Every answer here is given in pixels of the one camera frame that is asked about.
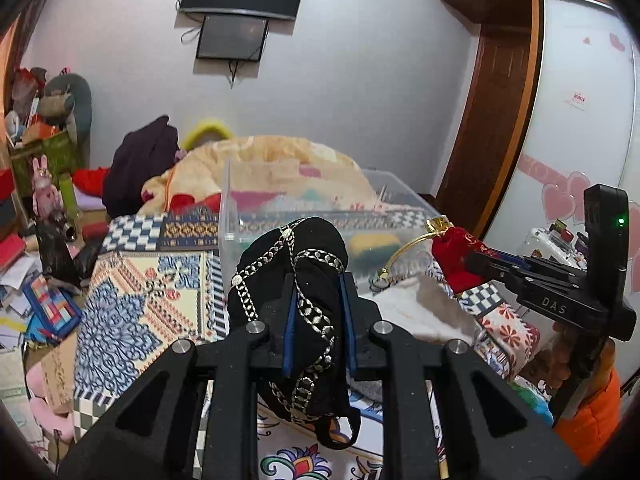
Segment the red pouch with gold handle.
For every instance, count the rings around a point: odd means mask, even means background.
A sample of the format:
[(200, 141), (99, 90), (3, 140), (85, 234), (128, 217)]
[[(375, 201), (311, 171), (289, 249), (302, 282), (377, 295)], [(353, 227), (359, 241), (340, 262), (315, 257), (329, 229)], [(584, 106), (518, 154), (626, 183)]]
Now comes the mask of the red pouch with gold handle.
[(400, 258), (408, 252), (412, 252), (418, 246), (424, 246), (431, 241), (431, 250), (428, 252), (432, 260), (435, 260), (442, 271), (445, 281), (449, 284), (455, 294), (465, 292), (477, 285), (486, 282), (486, 278), (468, 269), (466, 259), (473, 254), (482, 256), (498, 257), (495, 249), (487, 247), (478, 238), (467, 230), (454, 226), (446, 216), (428, 219), (425, 223), (425, 233), (410, 240), (397, 249), (387, 262), (378, 270), (378, 274), (370, 281), (371, 288), (383, 290), (393, 284), (405, 280), (416, 271), (409, 271), (404, 276), (398, 278), (393, 274), (393, 266)]

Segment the white drawstring bag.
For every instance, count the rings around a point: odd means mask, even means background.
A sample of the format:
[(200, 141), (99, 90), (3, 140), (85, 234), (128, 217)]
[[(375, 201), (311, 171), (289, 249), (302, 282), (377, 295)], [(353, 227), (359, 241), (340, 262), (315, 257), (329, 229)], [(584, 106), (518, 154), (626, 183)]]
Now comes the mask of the white drawstring bag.
[(382, 319), (414, 338), (434, 344), (460, 339), (472, 346), (477, 325), (456, 300), (427, 275), (415, 276), (383, 290), (373, 297)]

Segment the black bag with chain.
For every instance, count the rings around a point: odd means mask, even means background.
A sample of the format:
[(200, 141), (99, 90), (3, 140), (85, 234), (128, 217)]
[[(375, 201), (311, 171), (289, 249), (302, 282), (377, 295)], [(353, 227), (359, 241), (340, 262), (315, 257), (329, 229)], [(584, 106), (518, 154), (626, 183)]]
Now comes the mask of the black bag with chain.
[(349, 404), (342, 276), (343, 237), (319, 217), (296, 219), (248, 246), (227, 301), (232, 330), (268, 325), (282, 364), (256, 382), (274, 414), (311, 430), (332, 450), (350, 448), (361, 417)]

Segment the yellow green sponge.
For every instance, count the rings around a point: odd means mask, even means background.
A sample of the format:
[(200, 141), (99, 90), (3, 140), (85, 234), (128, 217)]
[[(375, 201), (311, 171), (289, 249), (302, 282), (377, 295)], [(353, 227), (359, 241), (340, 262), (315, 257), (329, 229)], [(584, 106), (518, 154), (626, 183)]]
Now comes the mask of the yellow green sponge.
[(382, 268), (399, 248), (400, 239), (392, 233), (355, 234), (347, 242), (348, 268), (353, 274), (371, 274)]

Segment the patterned bed cover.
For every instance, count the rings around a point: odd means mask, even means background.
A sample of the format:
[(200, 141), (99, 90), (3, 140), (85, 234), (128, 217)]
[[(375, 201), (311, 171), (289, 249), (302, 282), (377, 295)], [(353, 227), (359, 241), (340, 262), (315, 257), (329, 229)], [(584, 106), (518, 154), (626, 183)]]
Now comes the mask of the patterned bed cover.
[[(108, 226), (79, 324), (73, 419), (81, 439), (175, 340), (224, 339), (230, 322), (218, 255), (218, 216), (126, 216)], [(349, 403), (363, 432), (345, 451), (320, 445), (265, 401), (257, 408), (259, 460), (283, 479), (377, 479), (383, 466), (382, 390), (355, 382)]]

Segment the white sliding wardrobe door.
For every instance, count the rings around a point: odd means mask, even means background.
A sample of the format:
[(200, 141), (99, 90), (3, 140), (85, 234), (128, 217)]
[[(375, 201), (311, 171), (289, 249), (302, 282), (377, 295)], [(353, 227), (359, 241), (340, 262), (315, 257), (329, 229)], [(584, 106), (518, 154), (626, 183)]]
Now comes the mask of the white sliding wardrobe door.
[(532, 229), (585, 229), (585, 188), (619, 186), (634, 128), (639, 49), (623, 21), (587, 0), (538, 0), (537, 88), (518, 162), (485, 243), (516, 252)]

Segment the orange fleece blanket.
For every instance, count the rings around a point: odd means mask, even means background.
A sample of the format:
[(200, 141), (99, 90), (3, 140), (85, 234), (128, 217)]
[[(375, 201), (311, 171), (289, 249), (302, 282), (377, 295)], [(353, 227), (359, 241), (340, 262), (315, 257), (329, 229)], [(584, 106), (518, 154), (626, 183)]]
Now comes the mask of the orange fleece blanket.
[(347, 155), (294, 136), (247, 136), (207, 142), (175, 166), (147, 180), (140, 214), (168, 211), (177, 195), (197, 203), (222, 191), (226, 177), (235, 191), (283, 192), (301, 198), (314, 192), (343, 209), (378, 201), (369, 180)]

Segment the yellow curved cushion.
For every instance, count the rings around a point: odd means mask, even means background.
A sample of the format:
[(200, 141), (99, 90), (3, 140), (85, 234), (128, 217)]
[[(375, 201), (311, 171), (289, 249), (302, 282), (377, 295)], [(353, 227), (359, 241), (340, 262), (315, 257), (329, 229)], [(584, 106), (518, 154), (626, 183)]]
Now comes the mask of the yellow curved cushion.
[(233, 137), (234, 133), (224, 122), (215, 118), (206, 118), (180, 140), (180, 148), (191, 151), (207, 142), (218, 142)]

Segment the dark purple clothing pile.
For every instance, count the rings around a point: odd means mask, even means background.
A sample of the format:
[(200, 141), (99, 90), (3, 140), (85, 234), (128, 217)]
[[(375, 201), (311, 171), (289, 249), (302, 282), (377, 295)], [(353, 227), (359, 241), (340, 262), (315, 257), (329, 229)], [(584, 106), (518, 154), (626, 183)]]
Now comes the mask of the dark purple clothing pile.
[(178, 130), (167, 115), (128, 133), (103, 181), (102, 203), (107, 214), (112, 219), (135, 214), (144, 204), (145, 182), (174, 166), (178, 151)]

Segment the colourful pencil case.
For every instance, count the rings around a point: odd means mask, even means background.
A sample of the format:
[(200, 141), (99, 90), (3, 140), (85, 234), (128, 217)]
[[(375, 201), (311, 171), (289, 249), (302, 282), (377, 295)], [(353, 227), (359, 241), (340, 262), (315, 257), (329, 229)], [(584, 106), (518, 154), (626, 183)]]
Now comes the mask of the colourful pencil case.
[(49, 285), (42, 274), (27, 281), (22, 292), (48, 337), (66, 338), (79, 324), (81, 310), (66, 290)]

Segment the pink rabbit figurine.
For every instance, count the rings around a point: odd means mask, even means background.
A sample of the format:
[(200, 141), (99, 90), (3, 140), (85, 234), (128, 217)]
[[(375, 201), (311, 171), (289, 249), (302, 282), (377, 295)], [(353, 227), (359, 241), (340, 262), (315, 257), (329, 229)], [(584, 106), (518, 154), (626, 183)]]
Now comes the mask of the pink rabbit figurine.
[(53, 184), (46, 155), (32, 160), (32, 210), (37, 219), (47, 219), (63, 210), (62, 196)]

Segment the wooden wardrobe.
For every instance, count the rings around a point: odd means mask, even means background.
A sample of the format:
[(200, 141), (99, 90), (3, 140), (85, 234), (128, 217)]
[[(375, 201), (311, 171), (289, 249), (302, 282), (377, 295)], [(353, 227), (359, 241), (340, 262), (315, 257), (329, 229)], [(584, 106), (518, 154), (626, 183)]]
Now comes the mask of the wooden wardrobe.
[(524, 142), (540, 57), (538, 0), (442, 0), (480, 28), (473, 75), (436, 207), (482, 237)]

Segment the green storage box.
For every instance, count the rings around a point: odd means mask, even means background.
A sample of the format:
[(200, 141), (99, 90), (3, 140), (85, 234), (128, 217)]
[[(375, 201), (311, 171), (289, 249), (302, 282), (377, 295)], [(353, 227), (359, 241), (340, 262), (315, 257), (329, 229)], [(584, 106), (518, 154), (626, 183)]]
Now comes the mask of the green storage box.
[(85, 166), (84, 156), (79, 146), (73, 144), (66, 131), (44, 140), (28, 144), (26, 148), (10, 151), (17, 193), (21, 197), (32, 195), (32, 160), (47, 156), (48, 169), (54, 184), (60, 174), (73, 174)]

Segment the grey plush toy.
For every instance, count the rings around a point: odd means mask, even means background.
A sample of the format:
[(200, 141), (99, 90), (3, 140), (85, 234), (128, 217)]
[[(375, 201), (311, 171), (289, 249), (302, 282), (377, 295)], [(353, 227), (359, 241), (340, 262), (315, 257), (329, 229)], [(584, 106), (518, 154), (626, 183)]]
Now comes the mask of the grey plush toy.
[(37, 113), (51, 124), (63, 125), (70, 142), (81, 146), (88, 140), (92, 122), (88, 82), (74, 73), (55, 76), (44, 86)]

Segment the small wall monitor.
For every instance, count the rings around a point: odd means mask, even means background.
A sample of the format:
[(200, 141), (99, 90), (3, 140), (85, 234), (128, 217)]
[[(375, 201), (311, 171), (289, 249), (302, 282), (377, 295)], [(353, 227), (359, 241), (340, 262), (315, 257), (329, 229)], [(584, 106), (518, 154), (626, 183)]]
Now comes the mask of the small wall monitor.
[(208, 14), (198, 36), (196, 57), (199, 60), (257, 63), (262, 58), (268, 24), (264, 18)]

